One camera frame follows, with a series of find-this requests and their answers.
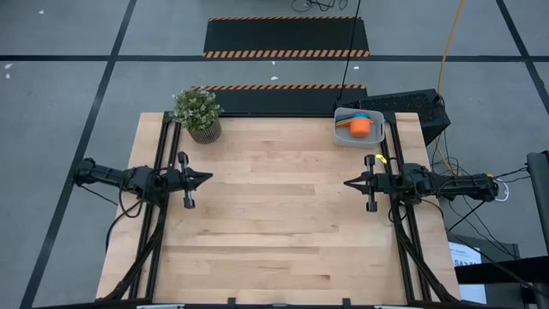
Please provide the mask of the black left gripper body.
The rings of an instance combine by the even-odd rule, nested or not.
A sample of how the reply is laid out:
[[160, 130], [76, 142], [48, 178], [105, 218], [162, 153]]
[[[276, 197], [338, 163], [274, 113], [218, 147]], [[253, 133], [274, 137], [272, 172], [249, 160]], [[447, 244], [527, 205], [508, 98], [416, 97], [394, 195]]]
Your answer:
[[181, 165], [181, 169], [177, 169], [171, 164], [166, 169], [166, 190], [168, 193], [175, 191], [184, 192], [184, 207], [186, 209], [194, 209], [196, 207], [195, 200], [192, 198], [190, 181], [191, 177], [188, 175], [188, 155], [181, 151], [177, 153], [178, 162]]

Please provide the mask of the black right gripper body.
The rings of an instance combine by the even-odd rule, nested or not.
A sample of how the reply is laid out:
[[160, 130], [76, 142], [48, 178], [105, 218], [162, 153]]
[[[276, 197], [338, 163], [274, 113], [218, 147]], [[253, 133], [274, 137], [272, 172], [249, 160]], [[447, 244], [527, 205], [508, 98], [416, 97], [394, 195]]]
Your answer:
[[[374, 166], [376, 161], [379, 161], [375, 158], [374, 154], [369, 154], [365, 157], [365, 165], [367, 172], [367, 193], [368, 202], [366, 203], [366, 210], [368, 212], [377, 212], [377, 201], [375, 194], [381, 192], [384, 194], [392, 194], [395, 192], [395, 177], [392, 172], [386, 173], [374, 173]], [[390, 167], [389, 160], [384, 167]]]

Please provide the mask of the orange measuring cups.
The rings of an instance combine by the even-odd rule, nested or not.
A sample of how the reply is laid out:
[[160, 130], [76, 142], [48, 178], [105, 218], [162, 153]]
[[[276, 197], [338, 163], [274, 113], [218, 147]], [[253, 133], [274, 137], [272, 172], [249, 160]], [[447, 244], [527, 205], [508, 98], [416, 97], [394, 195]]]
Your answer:
[[373, 121], [371, 119], [355, 119], [349, 126], [352, 137], [368, 137], [371, 134]]

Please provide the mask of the teal measuring cup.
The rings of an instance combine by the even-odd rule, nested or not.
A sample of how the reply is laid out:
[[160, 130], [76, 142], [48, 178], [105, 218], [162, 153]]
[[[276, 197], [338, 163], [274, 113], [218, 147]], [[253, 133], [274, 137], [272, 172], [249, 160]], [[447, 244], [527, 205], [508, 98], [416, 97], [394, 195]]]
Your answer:
[[370, 119], [371, 117], [367, 113], [354, 113], [351, 115], [345, 115], [335, 119], [337, 125], [352, 122], [355, 119]]

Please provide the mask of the white plastic basket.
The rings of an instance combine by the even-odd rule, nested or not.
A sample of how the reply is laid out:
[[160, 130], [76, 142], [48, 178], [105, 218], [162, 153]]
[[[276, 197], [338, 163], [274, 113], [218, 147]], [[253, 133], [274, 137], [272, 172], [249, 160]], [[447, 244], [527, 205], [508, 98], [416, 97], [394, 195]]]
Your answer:
[[[371, 116], [373, 121], [373, 126], [371, 129], [371, 134], [368, 137], [352, 137], [349, 133], [349, 128], [335, 128], [335, 119], [351, 115], [356, 112], [368, 113]], [[385, 117], [381, 112], [369, 111], [362, 109], [338, 107], [335, 109], [334, 115], [334, 125], [333, 125], [333, 142], [335, 145], [352, 147], [352, 148], [377, 148], [379, 144], [385, 138], [385, 129], [384, 129]]]

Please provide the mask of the small potted green plant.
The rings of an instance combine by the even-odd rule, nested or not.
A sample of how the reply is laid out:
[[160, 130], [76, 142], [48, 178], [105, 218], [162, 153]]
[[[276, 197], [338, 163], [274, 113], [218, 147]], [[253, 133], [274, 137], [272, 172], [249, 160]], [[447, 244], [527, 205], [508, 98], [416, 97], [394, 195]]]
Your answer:
[[214, 93], [204, 88], [189, 88], [174, 94], [172, 99], [172, 120], [185, 128], [195, 142], [209, 144], [220, 137], [220, 115], [224, 110]]

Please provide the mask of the black hazard-striped floor mat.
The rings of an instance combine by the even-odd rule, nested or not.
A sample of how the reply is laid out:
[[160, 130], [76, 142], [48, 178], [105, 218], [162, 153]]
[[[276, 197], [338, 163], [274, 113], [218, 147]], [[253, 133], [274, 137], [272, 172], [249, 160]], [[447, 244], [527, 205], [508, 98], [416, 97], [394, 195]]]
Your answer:
[[370, 51], [360, 17], [215, 17], [208, 21], [203, 56], [367, 58]]
[[215, 94], [224, 117], [330, 118], [337, 100], [366, 97], [362, 84], [200, 86]]

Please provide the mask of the white paper sheet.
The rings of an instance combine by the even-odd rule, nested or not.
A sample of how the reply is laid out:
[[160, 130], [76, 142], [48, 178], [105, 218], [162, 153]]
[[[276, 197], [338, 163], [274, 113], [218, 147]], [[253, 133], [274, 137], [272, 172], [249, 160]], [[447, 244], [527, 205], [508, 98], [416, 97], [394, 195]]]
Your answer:
[[[449, 242], [449, 249], [455, 267], [481, 263], [481, 255], [470, 247]], [[482, 284], [459, 284], [463, 300], [487, 304], [486, 288]]]

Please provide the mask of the black furniture edge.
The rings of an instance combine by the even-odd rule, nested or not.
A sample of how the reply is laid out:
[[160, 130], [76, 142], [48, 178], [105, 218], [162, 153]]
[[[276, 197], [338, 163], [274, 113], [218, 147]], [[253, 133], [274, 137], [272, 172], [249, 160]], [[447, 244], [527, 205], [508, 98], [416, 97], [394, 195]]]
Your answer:
[[543, 238], [549, 254], [549, 150], [527, 154], [527, 165]]

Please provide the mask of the black aluminium table frame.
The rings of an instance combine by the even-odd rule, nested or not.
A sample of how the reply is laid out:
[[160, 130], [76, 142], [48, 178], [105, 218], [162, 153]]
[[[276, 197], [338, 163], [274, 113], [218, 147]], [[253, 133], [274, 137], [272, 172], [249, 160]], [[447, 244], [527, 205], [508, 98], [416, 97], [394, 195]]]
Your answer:
[[154, 303], [403, 305], [422, 283], [401, 245], [407, 225], [390, 220], [391, 201], [347, 187], [366, 151], [333, 143], [329, 118], [223, 118], [221, 137], [194, 142], [144, 113], [130, 164], [151, 164], [160, 140], [212, 177], [195, 208], [170, 195], [158, 250], [132, 287]]

